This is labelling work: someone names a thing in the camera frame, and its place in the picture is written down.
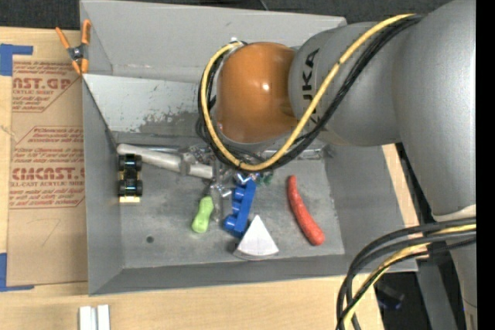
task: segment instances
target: green toy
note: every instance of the green toy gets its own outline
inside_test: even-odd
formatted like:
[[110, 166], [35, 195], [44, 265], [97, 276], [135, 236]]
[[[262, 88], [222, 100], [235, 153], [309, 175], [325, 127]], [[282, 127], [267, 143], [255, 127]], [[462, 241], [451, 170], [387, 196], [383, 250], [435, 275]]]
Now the green toy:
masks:
[[194, 218], [191, 228], [196, 233], [205, 233], [208, 231], [208, 225], [210, 223], [210, 215], [213, 212], [213, 199], [211, 196], [204, 196], [200, 200], [200, 207], [198, 213]]

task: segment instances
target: white triangle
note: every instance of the white triangle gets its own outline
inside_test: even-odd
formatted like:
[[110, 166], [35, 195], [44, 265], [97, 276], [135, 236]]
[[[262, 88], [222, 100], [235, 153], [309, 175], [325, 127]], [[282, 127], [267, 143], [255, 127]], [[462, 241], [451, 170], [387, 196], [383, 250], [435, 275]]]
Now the white triangle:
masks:
[[256, 215], [234, 255], [245, 260], [261, 260], [278, 253], [277, 245], [271, 238], [259, 215]]

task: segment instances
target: blue toy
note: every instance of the blue toy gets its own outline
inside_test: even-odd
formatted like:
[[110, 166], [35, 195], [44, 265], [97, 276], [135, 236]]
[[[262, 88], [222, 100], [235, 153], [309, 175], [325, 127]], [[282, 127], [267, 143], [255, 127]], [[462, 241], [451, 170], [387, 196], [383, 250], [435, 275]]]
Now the blue toy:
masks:
[[232, 214], [224, 221], [224, 228], [241, 238], [246, 230], [249, 211], [256, 192], [256, 182], [249, 178], [244, 185], [237, 185], [232, 195]]

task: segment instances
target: gray robot arm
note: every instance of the gray robot arm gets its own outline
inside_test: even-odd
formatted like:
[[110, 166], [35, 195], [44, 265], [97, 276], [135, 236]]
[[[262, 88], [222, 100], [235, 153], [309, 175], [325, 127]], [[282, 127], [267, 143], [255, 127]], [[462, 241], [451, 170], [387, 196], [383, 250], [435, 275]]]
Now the gray robot arm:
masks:
[[[296, 53], [289, 96], [301, 117], [342, 52], [372, 26], [322, 32]], [[343, 65], [316, 113], [366, 49]], [[436, 220], [476, 215], [476, 0], [457, 0], [397, 34], [369, 61], [319, 138], [334, 145], [402, 142]], [[476, 244], [452, 252], [468, 328], [477, 328]]]

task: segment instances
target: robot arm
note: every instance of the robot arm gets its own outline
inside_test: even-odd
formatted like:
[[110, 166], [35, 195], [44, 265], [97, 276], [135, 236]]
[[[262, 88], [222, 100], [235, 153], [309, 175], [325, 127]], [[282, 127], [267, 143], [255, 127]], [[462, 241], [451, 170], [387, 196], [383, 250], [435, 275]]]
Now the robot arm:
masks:
[[[333, 145], [402, 142], [435, 219], [475, 216], [476, 0], [457, 0], [421, 20], [400, 17], [377, 33], [381, 41], [373, 35], [356, 47], [373, 26], [321, 32], [298, 49], [240, 46], [218, 78], [219, 135], [253, 151], [289, 134], [338, 66], [308, 127]], [[257, 105], [236, 118], [246, 103]], [[477, 328], [476, 245], [452, 258], [468, 328]]]

